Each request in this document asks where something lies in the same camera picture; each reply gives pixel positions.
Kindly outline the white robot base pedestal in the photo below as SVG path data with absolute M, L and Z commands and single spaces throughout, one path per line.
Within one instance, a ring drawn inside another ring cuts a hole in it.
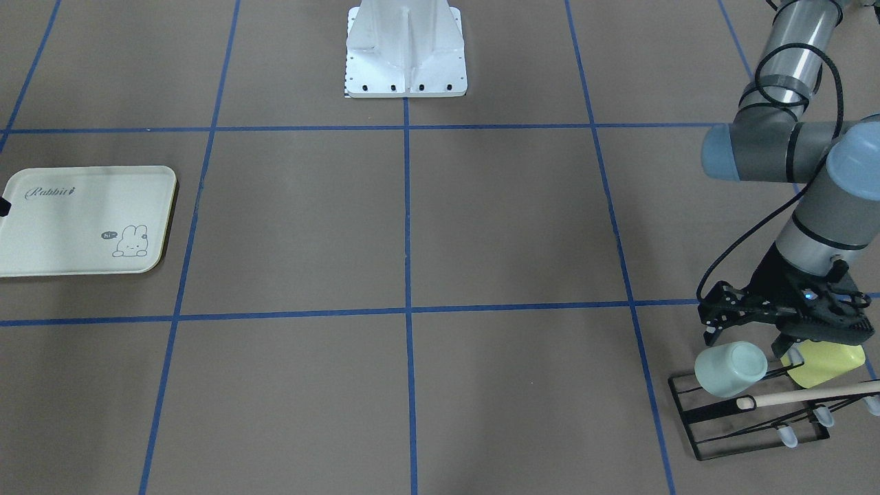
M 468 92 L 460 9 L 446 1 L 362 1 L 346 16 L 347 98 Z

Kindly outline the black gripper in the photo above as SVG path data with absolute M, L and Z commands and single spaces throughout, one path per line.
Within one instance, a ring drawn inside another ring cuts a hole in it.
M 720 280 L 698 298 L 704 343 L 712 347 L 723 330 L 759 322 L 780 333 L 772 342 L 775 358 L 805 340 L 864 344 L 874 335 L 866 314 L 872 300 L 858 290 L 849 269 L 834 256 L 829 272 L 816 276 L 792 266 L 778 250 L 768 250 L 744 288 Z

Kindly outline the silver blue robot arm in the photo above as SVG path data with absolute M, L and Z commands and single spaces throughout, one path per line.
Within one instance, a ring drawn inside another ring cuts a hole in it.
M 776 357 L 805 340 L 863 344 L 874 335 L 852 267 L 878 235 L 878 115 L 845 119 L 842 78 L 826 50 L 848 1 L 782 1 L 732 122 L 702 144 L 706 175 L 733 182 L 798 184 L 800 191 L 757 223 L 790 217 L 751 275 L 736 288 L 698 283 L 703 339 L 770 324 Z

